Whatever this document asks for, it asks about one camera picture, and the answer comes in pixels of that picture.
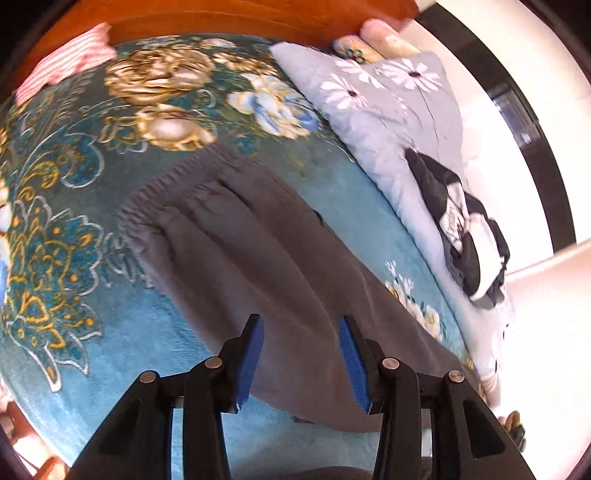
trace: elastic waistband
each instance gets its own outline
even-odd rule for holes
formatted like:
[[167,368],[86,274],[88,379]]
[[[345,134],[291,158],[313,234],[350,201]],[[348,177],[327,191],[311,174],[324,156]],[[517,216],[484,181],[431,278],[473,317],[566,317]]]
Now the elastic waistband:
[[119,210],[119,231],[125,237],[138,238],[139,231],[151,223],[163,206],[186,199],[197,187],[218,178],[227,168],[241,170],[247,161],[252,160],[219,143],[199,150],[131,193]]

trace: wooden headboard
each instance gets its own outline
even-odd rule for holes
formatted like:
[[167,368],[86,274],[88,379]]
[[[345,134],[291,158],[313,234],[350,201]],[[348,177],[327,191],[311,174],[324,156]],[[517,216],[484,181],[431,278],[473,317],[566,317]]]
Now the wooden headboard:
[[12,65],[0,77],[3,98],[44,56],[101,22],[111,24],[113,45],[200,32],[260,35],[327,47],[335,38],[357,33],[367,18],[396,27],[418,14],[414,0],[78,0],[67,9],[72,3],[57,0],[17,46]]

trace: blue gripper pad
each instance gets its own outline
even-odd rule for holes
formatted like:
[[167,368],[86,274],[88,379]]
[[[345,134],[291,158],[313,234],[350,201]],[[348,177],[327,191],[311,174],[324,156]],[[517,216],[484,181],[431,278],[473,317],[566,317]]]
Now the blue gripper pad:
[[236,376],[236,405],[238,410],[242,408],[248,400],[248,395],[250,395],[256,366],[261,357],[262,344],[265,341],[265,324],[260,317],[255,321],[256,325],[252,330],[250,342],[246,347],[246,352]]
[[344,318],[339,320],[339,340],[340,349],[345,358],[347,373],[349,374],[349,382],[351,382],[351,387],[353,387],[355,400],[365,413],[369,413],[371,409],[371,400],[369,399],[368,393],[367,372],[363,366],[359,349],[357,348],[357,345],[355,345],[355,340],[353,340],[353,334]]

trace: black and white cloth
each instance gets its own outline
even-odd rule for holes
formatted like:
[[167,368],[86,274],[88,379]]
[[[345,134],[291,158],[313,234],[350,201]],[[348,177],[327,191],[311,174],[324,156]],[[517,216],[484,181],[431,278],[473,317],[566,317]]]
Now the black and white cloth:
[[465,192],[454,172],[431,157],[406,149],[408,166],[443,240],[454,279],[475,305],[491,309],[505,300],[509,247],[480,200]]

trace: teal floral blanket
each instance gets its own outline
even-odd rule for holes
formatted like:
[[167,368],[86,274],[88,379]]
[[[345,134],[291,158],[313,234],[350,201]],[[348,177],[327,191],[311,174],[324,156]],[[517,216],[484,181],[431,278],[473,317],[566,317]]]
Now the teal floral blanket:
[[[408,232],[274,63],[271,44],[236,35],[126,43],[115,61],[21,108],[2,107],[0,374],[69,463],[142,371],[175,374],[209,356],[146,282],[116,217],[133,189],[213,141],[281,175],[417,321],[472,366]],[[257,399],[224,425],[238,477],[261,468],[371,468],[375,459],[378,434],[297,424]]]

